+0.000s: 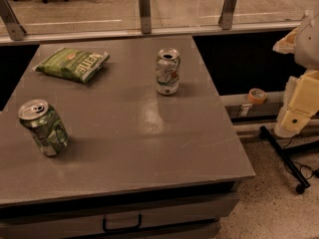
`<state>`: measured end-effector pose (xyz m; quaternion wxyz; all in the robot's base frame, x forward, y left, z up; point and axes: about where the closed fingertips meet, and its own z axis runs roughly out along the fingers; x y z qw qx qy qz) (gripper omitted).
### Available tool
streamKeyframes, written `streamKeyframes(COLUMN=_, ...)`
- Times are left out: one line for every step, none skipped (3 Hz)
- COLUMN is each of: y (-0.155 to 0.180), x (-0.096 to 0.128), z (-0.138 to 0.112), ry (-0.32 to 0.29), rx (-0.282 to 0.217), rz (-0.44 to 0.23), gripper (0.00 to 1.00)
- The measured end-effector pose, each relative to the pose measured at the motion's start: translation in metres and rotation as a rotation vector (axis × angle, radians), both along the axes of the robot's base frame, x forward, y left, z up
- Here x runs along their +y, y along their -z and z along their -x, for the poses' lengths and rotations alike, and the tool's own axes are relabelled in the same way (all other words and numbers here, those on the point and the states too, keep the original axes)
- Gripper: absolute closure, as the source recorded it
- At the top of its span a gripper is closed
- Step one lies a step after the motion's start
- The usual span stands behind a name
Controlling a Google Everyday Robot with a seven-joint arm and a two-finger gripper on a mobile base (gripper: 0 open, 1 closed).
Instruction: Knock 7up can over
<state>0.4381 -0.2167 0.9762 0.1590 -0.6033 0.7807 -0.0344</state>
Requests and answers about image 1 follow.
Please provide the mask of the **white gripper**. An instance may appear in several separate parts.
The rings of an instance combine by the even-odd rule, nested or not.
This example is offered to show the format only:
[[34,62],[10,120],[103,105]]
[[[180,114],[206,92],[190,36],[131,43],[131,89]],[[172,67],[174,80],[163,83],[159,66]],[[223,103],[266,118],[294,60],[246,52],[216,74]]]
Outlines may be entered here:
[[307,70],[299,79],[290,77],[274,128],[275,134],[283,138],[299,134],[318,111],[319,72]]

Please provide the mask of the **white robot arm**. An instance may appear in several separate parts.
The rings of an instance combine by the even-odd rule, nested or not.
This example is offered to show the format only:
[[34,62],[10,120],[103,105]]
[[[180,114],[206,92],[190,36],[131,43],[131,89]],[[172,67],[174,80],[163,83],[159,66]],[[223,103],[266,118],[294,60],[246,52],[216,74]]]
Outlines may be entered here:
[[305,12],[301,24],[273,46],[281,54],[293,54],[306,69],[299,78],[289,77],[274,132],[289,138],[298,134],[319,112],[319,5]]

